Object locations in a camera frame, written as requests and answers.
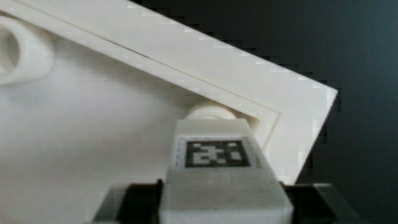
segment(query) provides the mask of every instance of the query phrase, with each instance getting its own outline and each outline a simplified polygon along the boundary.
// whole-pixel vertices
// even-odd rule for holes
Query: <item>white plastic panel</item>
[[[110,187],[165,176],[203,98],[57,38],[48,77],[0,86],[0,223],[82,224]]]
[[[0,8],[258,118],[270,166],[293,183],[336,90],[124,0],[4,0]]]

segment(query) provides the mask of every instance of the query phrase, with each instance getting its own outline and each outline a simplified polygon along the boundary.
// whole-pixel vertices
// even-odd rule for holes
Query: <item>qr code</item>
[[[251,166],[242,141],[187,142],[185,167]]]

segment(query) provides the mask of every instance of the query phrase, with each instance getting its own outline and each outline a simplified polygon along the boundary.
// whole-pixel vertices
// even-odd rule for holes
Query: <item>white plastic part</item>
[[[233,111],[213,101],[203,101],[195,104],[187,115],[188,120],[203,119],[236,119]]]
[[[277,179],[293,184],[338,91],[130,1],[2,0],[0,9],[256,119]]]
[[[293,206],[243,119],[178,122],[162,224],[290,224]]]
[[[55,60],[46,31],[0,16],[0,84],[28,82],[46,76]]]

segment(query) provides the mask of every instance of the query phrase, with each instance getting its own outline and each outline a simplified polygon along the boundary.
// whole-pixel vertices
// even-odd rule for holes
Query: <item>white plastic housing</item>
[[[277,179],[295,183],[336,90],[126,0],[2,0],[0,9],[256,119]]]
[[[179,121],[162,224],[288,224],[291,215],[245,120]]]

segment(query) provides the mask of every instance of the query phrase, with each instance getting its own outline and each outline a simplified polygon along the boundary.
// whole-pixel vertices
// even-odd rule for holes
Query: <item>round hole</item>
[[[9,29],[0,26],[0,75],[5,76],[16,68],[20,60],[20,45]]]

